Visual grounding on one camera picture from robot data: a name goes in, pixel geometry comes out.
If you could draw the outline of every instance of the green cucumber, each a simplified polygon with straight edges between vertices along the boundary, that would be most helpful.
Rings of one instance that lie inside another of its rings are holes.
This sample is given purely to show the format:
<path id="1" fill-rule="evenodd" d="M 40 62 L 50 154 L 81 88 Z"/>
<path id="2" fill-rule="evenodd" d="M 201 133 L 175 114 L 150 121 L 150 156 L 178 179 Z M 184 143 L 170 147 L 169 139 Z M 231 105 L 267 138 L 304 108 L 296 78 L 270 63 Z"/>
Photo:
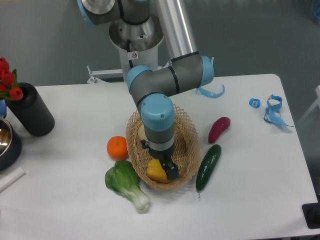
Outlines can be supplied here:
<path id="1" fill-rule="evenodd" d="M 198 192 L 202 191 L 207 185 L 212 172 L 221 155 L 221 146 L 218 144 L 213 145 L 205 154 L 199 167 L 196 176 L 195 187 Z"/>

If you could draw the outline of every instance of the gray wall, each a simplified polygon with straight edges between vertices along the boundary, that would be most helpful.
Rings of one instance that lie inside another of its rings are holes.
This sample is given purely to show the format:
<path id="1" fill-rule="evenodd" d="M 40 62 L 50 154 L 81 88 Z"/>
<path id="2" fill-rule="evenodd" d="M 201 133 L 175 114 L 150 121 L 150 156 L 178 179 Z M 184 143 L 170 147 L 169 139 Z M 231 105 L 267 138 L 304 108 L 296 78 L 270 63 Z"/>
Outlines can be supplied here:
<path id="1" fill-rule="evenodd" d="M 320 25 L 311 17 L 311 1 L 186 3 L 198 50 L 215 57 L 216 76 L 277 74 L 297 122 L 320 85 Z M 84 84 L 87 65 L 93 71 L 121 68 L 108 29 L 108 23 L 88 27 L 76 0 L 0 2 L 0 55 L 18 69 L 20 82 L 35 86 Z M 168 59 L 163 42 L 159 64 Z M 299 135 L 309 166 L 320 176 L 319 123 Z"/>

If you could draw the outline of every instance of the blue lanyard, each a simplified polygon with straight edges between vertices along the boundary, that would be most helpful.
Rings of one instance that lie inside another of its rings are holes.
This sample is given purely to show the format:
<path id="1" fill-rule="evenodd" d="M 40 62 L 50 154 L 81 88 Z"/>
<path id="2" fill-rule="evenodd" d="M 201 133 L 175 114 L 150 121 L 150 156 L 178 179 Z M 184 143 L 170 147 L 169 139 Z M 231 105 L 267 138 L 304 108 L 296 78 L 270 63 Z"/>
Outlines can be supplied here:
<path id="1" fill-rule="evenodd" d="M 275 105 L 271 105 L 269 100 L 276 100 L 279 103 Z M 268 107 L 265 109 L 265 114 L 263 117 L 263 120 L 266 121 L 268 124 L 274 124 L 277 126 L 288 126 L 288 127 L 293 127 L 285 123 L 285 121 L 282 120 L 281 114 L 280 114 L 280 109 L 282 107 L 282 98 L 280 96 L 275 96 L 271 95 L 268 100 L 266 101 L 266 104 Z"/>
<path id="2" fill-rule="evenodd" d="M 198 87 L 195 91 L 195 94 L 201 94 L 208 98 L 217 99 L 221 97 L 226 91 L 225 85 L 222 84 L 222 91 L 220 93 L 214 93 L 208 90 L 203 89 L 202 87 Z"/>

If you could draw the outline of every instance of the orange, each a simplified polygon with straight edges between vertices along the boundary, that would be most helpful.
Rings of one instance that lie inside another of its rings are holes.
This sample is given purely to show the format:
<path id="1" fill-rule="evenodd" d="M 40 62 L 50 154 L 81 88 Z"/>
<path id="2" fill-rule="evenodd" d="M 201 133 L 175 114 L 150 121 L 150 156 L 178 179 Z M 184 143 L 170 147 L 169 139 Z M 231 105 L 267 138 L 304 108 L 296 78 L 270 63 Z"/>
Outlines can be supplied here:
<path id="1" fill-rule="evenodd" d="M 106 151 L 116 161 L 128 158 L 127 140 L 123 136 L 113 136 L 106 145 Z"/>

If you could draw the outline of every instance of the wicker basket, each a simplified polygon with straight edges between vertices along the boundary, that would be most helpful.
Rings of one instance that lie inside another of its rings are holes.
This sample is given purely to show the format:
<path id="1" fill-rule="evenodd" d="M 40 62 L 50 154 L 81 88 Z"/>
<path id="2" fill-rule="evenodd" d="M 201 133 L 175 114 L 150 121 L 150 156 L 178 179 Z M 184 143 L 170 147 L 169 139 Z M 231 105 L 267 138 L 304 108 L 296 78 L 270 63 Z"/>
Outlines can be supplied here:
<path id="1" fill-rule="evenodd" d="M 159 189 L 169 190 L 186 183 L 196 174 L 202 160 L 201 145 L 195 126 L 183 109 L 174 106 L 174 110 L 175 149 L 172 160 L 178 166 L 179 178 L 171 183 L 157 183 L 146 174 L 147 164 L 153 157 L 148 153 L 148 150 L 142 149 L 138 138 L 138 129 L 143 124 L 138 111 L 132 114 L 126 127 L 127 148 L 133 168 L 144 182 Z"/>

